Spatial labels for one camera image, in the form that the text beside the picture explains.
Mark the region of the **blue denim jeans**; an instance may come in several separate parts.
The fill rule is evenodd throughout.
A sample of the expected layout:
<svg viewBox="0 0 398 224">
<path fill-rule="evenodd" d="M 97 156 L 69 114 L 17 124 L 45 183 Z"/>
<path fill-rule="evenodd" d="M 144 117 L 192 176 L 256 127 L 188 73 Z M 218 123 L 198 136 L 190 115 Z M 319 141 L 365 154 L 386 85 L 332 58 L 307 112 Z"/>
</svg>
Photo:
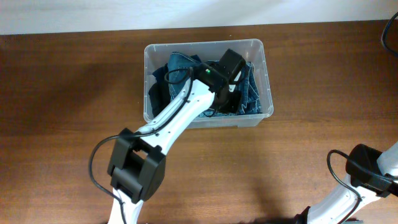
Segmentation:
<svg viewBox="0 0 398 224">
<path fill-rule="evenodd" d="M 197 55 L 187 56 L 180 52 L 172 52 L 169 57 L 167 69 L 175 70 L 179 68 L 193 67 L 200 62 L 201 60 Z M 199 118 L 262 113 L 259 92 L 254 79 L 254 65 L 251 62 L 246 62 L 246 65 L 241 72 L 244 73 L 246 77 L 234 88 L 242 93 L 241 104 L 238 106 L 238 111 L 236 113 L 224 114 L 218 111 L 215 112 L 213 109 L 208 109 L 199 114 Z"/>
</svg>

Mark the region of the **black Nike garment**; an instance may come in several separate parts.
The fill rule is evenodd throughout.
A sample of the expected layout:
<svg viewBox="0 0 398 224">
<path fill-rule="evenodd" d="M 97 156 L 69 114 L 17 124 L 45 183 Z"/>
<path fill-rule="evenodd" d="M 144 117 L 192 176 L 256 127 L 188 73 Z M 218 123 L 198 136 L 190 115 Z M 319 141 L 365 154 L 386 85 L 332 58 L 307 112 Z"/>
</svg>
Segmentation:
<svg viewBox="0 0 398 224">
<path fill-rule="evenodd" d="M 168 71 L 168 66 L 165 64 L 152 73 L 156 82 L 151 86 L 148 94 L 154 117 L 170 103 L 169 84 L 164 81 L 165 74 Z"/>
</svg>

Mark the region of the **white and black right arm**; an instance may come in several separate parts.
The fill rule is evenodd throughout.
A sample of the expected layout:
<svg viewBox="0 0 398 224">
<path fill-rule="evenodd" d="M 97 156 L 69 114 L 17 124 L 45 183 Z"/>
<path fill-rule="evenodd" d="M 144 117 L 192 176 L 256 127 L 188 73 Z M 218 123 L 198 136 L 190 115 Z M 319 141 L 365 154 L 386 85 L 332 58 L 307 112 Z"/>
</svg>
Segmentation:
<svg viewBox="0 0 398 224">
<path fill-rule="evenodd" d="M 333 154 L 346 159 L 344 179 L 331 166 Z M 397 144 L 384 152 L 364 144 L 355 146 L 350 154 L 332 149 L 326 163 L 338 185 L 321 202 L 297 214 L 294 223 L 344 223 L 364 206 L 397 195 Z"/>
</svg>

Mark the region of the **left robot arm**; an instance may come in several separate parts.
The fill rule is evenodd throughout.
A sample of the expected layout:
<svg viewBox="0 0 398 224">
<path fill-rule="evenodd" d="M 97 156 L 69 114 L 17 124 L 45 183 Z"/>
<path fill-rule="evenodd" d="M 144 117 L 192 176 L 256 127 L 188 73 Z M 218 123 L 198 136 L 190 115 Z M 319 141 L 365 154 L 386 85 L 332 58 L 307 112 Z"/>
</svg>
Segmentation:
<svg viewBox="0 0 398 224">
<path fill-rule="evenodd" d="M 165 83 L 181 88 L 178 95 L 150 123 L 115 136 L 107 170 L 114 198 L 110 223 L 137 222 L 143 203 L 164 179 L 168 151 L 198 115 L 210 108 L 237 112 L 242 93 L 230 86 L 246 77 L 245 65 L 240 54 L 228 49 L 217 62 L 194 63 L 165 74 Z"/>
</svg>

